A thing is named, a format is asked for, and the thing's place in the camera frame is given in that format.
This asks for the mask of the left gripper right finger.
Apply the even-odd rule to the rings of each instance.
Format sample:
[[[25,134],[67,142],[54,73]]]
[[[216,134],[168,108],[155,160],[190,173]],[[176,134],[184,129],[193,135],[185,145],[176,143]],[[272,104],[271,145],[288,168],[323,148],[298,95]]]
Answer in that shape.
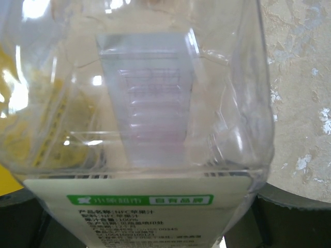
[[[330,204],[267,184],[224,239],[227,247],[330,247]]]

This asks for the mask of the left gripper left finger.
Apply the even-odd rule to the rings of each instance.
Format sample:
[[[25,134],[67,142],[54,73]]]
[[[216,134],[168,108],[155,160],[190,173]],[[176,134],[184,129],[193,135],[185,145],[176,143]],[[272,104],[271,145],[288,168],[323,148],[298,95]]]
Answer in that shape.
[[[28,190],[1,196],[1,247],[86,247]]]

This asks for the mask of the clear plastic bottle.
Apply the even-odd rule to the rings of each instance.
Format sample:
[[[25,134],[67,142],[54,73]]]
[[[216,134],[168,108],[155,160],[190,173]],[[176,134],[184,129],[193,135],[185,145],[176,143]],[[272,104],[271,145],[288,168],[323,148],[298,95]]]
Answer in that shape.
[[[266,183],[259,1],[1,1],[1,164],[88,247],[213,247]]]

